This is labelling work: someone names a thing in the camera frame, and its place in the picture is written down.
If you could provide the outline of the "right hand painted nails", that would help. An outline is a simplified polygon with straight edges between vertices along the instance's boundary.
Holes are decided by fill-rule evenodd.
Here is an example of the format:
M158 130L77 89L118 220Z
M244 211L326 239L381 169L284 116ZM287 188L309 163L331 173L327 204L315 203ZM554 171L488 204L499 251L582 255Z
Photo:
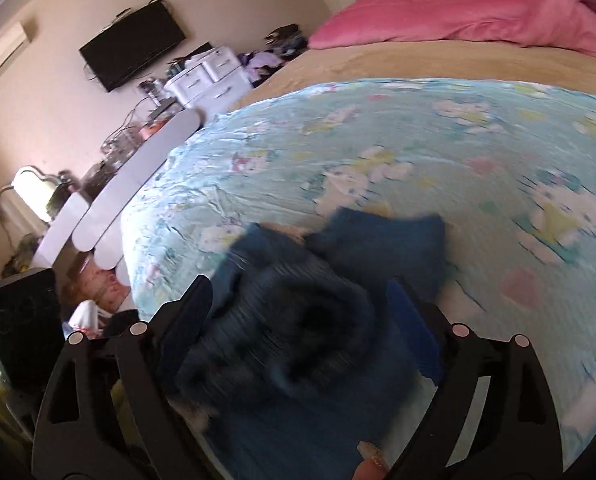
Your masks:
M356 448L362 461L355 468L352 480L383 480L386 478L390 466L379 448L367 441L361 441Z

